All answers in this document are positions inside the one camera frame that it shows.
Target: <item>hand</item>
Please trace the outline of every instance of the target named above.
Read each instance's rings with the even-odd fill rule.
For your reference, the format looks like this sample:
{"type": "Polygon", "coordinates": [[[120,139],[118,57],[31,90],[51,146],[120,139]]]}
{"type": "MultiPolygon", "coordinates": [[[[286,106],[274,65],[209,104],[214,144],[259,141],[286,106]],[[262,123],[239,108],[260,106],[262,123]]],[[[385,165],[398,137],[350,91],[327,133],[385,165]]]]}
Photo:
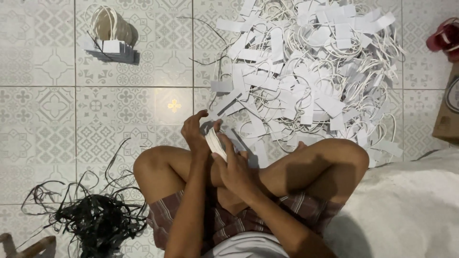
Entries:
{"type": "MultiPolygon", "coordinates": [[[[181,134],[185,138],[186,143],[188,143],[192,155],[205,156],[207,158],[210,154],[210,148],[206,138],[204,138],[199,131],[199,120],[208,115],[207,110],[201,110],[196,115],[189,117],[183,123],[181,134]]],[[[220,123],[221,120],[218,120],[213,124],[213,128],[216,132],[220,130],[220,123]]]]}
{"type": "Polygon", "coordinates": [[[212,157],[220,170],[223,184],[244,200],[247,193],[259,191],[248,167],[248,154],[246,151],[235,153],[229,138],[224,134],[219,134],[219,137],[226,146],[228,163],[217,153],[212,153],[212,157]]]}

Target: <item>knee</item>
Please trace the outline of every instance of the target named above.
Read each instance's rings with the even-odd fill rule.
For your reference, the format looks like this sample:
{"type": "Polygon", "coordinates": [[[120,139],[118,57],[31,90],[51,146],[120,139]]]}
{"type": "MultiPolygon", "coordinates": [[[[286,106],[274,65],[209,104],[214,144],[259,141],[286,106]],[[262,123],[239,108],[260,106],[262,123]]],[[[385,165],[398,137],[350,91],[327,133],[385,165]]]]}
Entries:
{"type": "Polygon", "coordinates": [[[144,171],[153,171],[156,167],[166,165],[166,152],[169,146],[156,146],[143,151],[134,162],[133,173],[139,175],[144,171]]]}
{"type": "Polygon", "coordinates": [[[335,150],[339,159],[352,163],[358,170],[366,171],[369,165],[367,151],[351,140],[346,139],[324,139],[330,146],[330,150],[335,150]]]}

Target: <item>pile of black strings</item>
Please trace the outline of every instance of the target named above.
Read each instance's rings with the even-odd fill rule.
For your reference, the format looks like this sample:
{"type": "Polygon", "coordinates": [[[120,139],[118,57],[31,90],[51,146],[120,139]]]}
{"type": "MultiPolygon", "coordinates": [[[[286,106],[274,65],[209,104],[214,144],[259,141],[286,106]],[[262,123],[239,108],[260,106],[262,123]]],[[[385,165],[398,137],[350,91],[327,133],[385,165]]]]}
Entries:
{"type": "Polygon", "coordinates": [[[134,182],[133,173],[124,170],[118,178],[114,179],[108,172],[115,162],[119,150],[127,140],[118,148],[105,170],[107,185],[100,193],[107,192],[107,190],[111,193],[92,194],[90,190],[98,186],[99,178],[95,173],[86,171],[79,182],[67,185],[66,193],[58,205],[54,199],[61,193],[50,191],[47,185],[61,184],[64,187],[65,183],[55,180],[37,185],[24,200],[21,209],[25,214],[49,216],[48,224],[42,230],[51,227],[56,232],[73,234],[68,248],[69,255],[70,245],[78,241],[78,251],[81,258],[110,257],[119,252],[120,245],[124,240],[133,239],[146,227],[146,217],[143,216],[146,208],[145,202],[142,205],[126,203],[122,195],[127,190],[140,191],[139,188],[132,186],[134,182]],[[89,174],[97,178],[97,184],[86,188],[81,182],[89,174]],[[27,209],[24,208],[26,204],[39,205],[42,211],[39,213],[27,212],[27,209]]]}

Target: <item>pile of paper tags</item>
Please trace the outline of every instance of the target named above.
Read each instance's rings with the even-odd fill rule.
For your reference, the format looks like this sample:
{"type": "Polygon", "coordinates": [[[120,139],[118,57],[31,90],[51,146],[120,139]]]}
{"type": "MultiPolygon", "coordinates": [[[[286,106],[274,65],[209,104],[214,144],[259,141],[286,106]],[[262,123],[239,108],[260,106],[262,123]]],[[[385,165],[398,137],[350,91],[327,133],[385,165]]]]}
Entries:
{"type": "Polygon", "coordinates": [[[226,133],[239,148],[254,146],[262,168],[268,161],[261,137],[268,134],[286,152],[298,141],[349,139],[367,150],[371,167],[383,151],[400,157],[395,126],[388,132],[381,123],[395,123],[386,89],[403,50],[394,21],[391,13],[346,1],[246,0],[236,21],[217,20],[217,32],[239,35],[222,49],[231,63],[216,63],[222,76],[211,90],[223,98],[209,108],[211,118],[246,110],[250,121],[235,126],[238,135],[226,133]]]}

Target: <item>striped shorts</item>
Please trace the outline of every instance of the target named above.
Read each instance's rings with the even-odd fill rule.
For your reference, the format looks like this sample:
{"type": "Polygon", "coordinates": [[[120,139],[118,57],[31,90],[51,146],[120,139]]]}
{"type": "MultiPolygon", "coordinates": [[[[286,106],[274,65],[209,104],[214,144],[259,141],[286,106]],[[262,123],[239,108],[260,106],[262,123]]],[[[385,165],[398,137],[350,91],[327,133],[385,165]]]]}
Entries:
{"type": "MultiPolygon", "coordinates": [[[[169,230],[182,196],[183,190],[149,205],[147,223],[153,228],[156,247],[162,250],[166,248],[169,230]]],[[[331,219],[343,207],[343,204],[307,196],[304,192],[279,198],[277,203],[320,236],[331,219]]],[[[208,198],[204,216],[203,254],[222,241],[242,232],[258,231],[272,234],[265,222],[251,208],[246,208],[233,216],[218,202],[208,198]]]]}

